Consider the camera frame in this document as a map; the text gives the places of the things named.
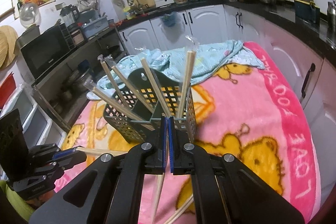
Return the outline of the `wooden chopstick pair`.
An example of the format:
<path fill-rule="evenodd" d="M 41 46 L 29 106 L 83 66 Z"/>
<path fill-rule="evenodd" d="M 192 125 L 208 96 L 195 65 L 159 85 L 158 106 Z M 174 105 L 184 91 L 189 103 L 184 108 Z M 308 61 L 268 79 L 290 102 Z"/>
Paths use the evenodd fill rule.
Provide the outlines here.
<path fill-rule="evenodd" d="M 155 80 L 155 74 L 151 71 L 147 61 L 145 58 L 141 59 L 141 64 L 145 70 L 145 73 L 147 75 L 147 78 L 149 79 L 152 89 L 155 92 L 155 95 L 157 96 L 157 99 L 159 100 L 159 103 L 162 107 L 163 112 L 165 113 L 165 116 L 169 118 L 171 116 L 171 112 L 166 104 L 165 97 L 163 96 L 163 93 L 161 91 L 161 88 L 157 84 L 157 81 Z"/>
<path fill-rule="evenodd" d="M 125 116 L 127 116 L 129 119 L 133 121 L 138 121 L 140 124 L 142 124 L 143 127 L 147 128 L 150 131 L 154 130 L 154 127 L 148 123 L 146 123 L 141 117 L 134 114 L 131 110 L 127 109 L 125 106 L 120 104 L 117 100 L 108 97 L 103 91 L 101 91 L 95 82 L 89 78 L 84 82 L 84 86 L 89 89 L 93 94 L 98 96 L 101 100 L 105 101 L 110 106 L 114 107 L 119 112 L 123 113 Z"/>
<path fill-rule="evenodd" d="M 86 148 L 86 147 L 75 147 L 76 150 L 78 151 L 82 151 L 87 155 L 91 155 L 91 156 L 101 156 L 103 154 L 109 153 L 113 156 L 120 156 L 123 154 L 126 154 L 127 151 L 112 151 L 112 150 L 108 150 L 108 149 L 95 149 L 95 148 Z"/>
<path fill-rule="evenodd" d="M 129 90 L 137 97 L 137 99 L 149 110 L 151 113 L 154 113 L 154 107 L 147 102 L 146 98 L 137 90 L 137 88 L 122 74 L 118 69 L 117 63 L 114 61 L 113 57 L 107 56 L 104 57 L 105 62 L 110 66 L 112 71 L 118 75 L 120 80 L 128 87 Z"/>
<path fill-rule="evenodd" d="M 98 61 L 100 61 L 100 64 L 101 64 L 101 66 L 102 66 L 102 68 L 103 68 L 103 70 L 104 70 L 106 76 L 108 77 L 110 83 L 112 84 L 112 87 L 115 89 L 115 91 L 116 91 L 118 97 L 120 98 L 122 104 L 123 104 L 126 108 L 129 109 L 129 104 L 127 103 L 127 101 L 126 101 L 126 99 L 124 98 L 122 92 L 120 91 L 120 89 L 119 89 L 119 87 L 118 87 L 116 81 L 115 81 L 114 78 L 112 77 L 112 74 L 111 74 L 111 72 L 110 72 L 110 69 L 109 69 L 107 63 L 105 62 L 103 55 L 98 55 L 97 59 L 98 59 Z"/>
<path fill-rule="evenodd" d="M 176 112 L 176 118 L 183 118 L 185 110 L 187 92 L 190 86 L 191 77 L 193 75 L 195 57 L 198 49 L 198 41 L 196 38 L 190 35 L 185 36 L 187 44 L 185 46 L 184 66 L 182 67 L 182 85 L 180 88 L 181 95 L 179 97 L 179 106 Z"/>

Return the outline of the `steel pot on shelf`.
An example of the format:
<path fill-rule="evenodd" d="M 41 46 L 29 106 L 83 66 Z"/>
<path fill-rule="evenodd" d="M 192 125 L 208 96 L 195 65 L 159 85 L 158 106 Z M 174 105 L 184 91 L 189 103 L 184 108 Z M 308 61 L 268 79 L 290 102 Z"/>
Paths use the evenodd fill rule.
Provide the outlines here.
<path fill-rule="evenodd" d="M 84 83 L 88 78 L 91 77 L 91 69 L 87 68 L 85 71 L 78 71 L 76 76 L 71 76 L 68 78 L 66 86 L 71 88 L 74 92 L 83 93 L 87 91 Z"/>

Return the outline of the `pink cartoon blanket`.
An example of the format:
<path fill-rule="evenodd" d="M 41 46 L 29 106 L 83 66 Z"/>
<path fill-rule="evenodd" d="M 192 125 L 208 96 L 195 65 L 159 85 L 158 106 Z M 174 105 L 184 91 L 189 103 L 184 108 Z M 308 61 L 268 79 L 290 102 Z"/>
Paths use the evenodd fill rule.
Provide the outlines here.
<path fill-rule="evenodd" d="M 192 87 L 196 144 L 208 153 L 231 153 L 303 215 L 319 210 L 321 180 L 310 129 L 301 104 L 268 53 L 245 42 L 265 65 L 228 64 Z M 90 101 L 65 138 L 62 149 L 128 151 L 128 143 L 103 118 L 103 101 Z M 192 194 L 190 176 L 166 174 L 153 223 L 165 223 Z"/>

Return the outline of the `black microwave oven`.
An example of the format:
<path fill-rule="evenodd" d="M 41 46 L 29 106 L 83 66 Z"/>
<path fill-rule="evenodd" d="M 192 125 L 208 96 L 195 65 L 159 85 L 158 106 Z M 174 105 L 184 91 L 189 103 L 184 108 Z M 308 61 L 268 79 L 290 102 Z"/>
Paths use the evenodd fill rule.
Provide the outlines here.
<path fill-rule="evenodd" d="M 59 24 L 21 47 L 17 66 L 26 82 L 34 82 L 74 48 L 66 25 Z"/>

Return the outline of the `round bamboo board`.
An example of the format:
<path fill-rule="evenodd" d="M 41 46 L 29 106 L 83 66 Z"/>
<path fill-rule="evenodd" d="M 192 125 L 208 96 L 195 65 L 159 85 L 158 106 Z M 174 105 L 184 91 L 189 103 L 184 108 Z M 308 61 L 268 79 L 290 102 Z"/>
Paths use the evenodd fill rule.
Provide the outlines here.
<path fill-rule="evenodd" d="M 16 41 L 18 34 L 14 28 L 1 26 L 1 70 L 7 68 L 16 57 Z"/>

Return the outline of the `blue plastic dish bin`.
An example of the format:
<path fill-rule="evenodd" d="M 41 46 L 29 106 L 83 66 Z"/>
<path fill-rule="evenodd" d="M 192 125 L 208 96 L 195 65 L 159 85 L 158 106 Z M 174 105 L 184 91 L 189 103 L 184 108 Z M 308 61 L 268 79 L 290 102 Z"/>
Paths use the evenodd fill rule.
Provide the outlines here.
<path fill-rule="evenodd" d="M 92 36 L 97 35 L 99 32 L 105 30 L 109 27 L 108 19 L 106 16 L 102 16 L 100 18 L 95 19 L 90 23 L 85 23 L 81 26 L 83 34 L 87 39 L 91 38 Z"/>

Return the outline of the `light blue cloth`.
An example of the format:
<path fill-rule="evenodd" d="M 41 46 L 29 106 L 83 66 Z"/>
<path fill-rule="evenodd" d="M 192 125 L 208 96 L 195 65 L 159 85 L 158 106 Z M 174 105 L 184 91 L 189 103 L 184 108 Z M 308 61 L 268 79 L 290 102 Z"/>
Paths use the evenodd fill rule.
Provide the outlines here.
<path fill-rule="evenodd" d="M 227 40 L 223 43 L 201 44 L 194 47 L 196 60 L 194 63 L 191 84 L 197 85 L 211 77 L 219 68 L 228 64 L 248 65 L 264 69 L 264 63 L 256 57 L 252 50 L 244 46 L 240 40 Z M 187 49 L 161 51 L 146 48 L 136 55 L 122 58 L 117 63 L 118 70 L 128 77 L 136 69 L 142 68 L 141 59 L 156 71 L 163 73 L 169 79 L 181 81 L 185 72 Z"/>

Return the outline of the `blender jug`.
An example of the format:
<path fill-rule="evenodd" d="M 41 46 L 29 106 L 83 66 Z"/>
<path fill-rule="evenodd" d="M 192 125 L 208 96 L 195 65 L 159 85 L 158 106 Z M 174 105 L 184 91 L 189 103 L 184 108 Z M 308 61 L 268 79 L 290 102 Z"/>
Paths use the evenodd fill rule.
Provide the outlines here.
<path fill-rule="evenodd" d="M 68 5 L 60 10 L 60 17 L 64 21 L 66 27 L 74 26 L 79 19 L 79 16 L 80 13 L 77 6 Z"/>

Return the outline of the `glass pot lid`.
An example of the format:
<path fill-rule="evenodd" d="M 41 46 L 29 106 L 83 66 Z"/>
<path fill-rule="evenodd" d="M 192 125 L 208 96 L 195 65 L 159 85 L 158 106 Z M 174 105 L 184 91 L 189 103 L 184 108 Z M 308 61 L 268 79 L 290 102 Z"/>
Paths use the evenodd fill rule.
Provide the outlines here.
<path fill-rule="evenodd" d="M 19 10 L 19 19 L 24 28 L 29 28 L 33 24 L 39 26 L 41 23 L 41 13 L 38 5 L 33 2 L 25 3 Z"/>

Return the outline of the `teal container yellow rim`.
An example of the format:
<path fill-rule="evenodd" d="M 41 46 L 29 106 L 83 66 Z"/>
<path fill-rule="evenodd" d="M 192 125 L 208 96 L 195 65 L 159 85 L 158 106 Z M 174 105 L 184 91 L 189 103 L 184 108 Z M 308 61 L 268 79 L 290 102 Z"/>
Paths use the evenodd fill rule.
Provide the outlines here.
<path fill-rule="evenodd" d="M 319 24 L 320 8 L 314 2 L 294 0 L 295 16 L 314 24 Z"/>

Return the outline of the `steel kettle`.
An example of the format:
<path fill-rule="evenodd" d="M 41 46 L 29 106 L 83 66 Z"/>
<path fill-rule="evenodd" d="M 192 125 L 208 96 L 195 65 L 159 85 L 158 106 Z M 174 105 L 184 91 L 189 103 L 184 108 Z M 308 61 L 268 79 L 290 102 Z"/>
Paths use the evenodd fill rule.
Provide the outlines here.
<path fill-rule="evenodd" d="M 336 3 L 335 3 L 335 1 L 328 2 L 327 22 L 328 22 L 329 27 L 333 31 L 335 31 L 335 29 L 336 29 Z"/>

